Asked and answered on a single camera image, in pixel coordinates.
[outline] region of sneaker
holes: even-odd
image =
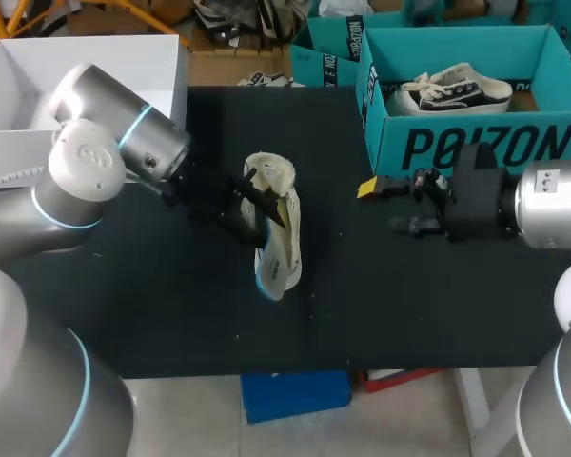
[[[511,97],[508,83],[482,76],[469,64],[459,64],[403,84],[388,105],[392,114],[401,116],[489,114],[506,112]]]
[[[300,229],[301,204],[294,188],[296,170],[284,157],[267,152],[258,152],[247,157],[244,174],[257,170],[251,183],[258,190],[269,187],[280,196],[278,211],[285,228],[271,219],[266,219],[267,241],[264,249],[256,248],[254,270],[256,285],[270,300],[280,300],[286,290],[296,286],[301,279]],[[241,205],[244,219],[250,227],[256,227],[253,205],[244,199]]]

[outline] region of red box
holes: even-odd
[[[368,380],[365,371],[362,371],[360,372],[360,380],[369,393],[374,393],[386,388],[399,386],[400,384],[407,383],[414,379],[423,378],[424,376],[437,373],[438,371],[442,371],[442,368],[405,369],[399,373],[376,381]]]

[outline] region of blue box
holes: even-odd
[[[346,371],[243,374],[241,391],[250,424],[346,407],[351,400]]]
[[[359,61],[364,29],[406,27],[412,17],[411,1],[404,1],[401,11],[350,17],[321,17],[319,4],[313,1],[307,18],[314,49],[352,61]]]
[[[510,82],[514,90],[530,91],[538,110],[440,117],[387,114],[382,86],[391,91],[420,74],[461,62]],[[551,27],[366,30],[356,95],[375,174],[402,177],[435,167],[449,176],[464,143],[492,144],[500,166],[514,174],[529,161],[571,159],[571,56]]]
[[[292,41],[290,58],[294,81],[305,86],[355,86],[358,80],[359,64],[314,50],[307,27]]]

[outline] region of shoelace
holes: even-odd
[[[451,90],[432,82],[432,79],[427,73],[422,74],[414,82],[402,84],[402,90],[417,91],[423,100],[442,98],[444,95],[452,94]]]

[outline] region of shoe sole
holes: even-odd
[[[507,112],[507,109],[510,106],[510,101],[507,100],[503,103],[482,105],[480,107],[452,109],[449,111],[423,111],[420,109],[416,110],[403,107],[395,100],[395,98],[396,97],[392,95],[387,101],[387,114],[390,116],[441,117],[467,114],[503,114],[504,112]]]

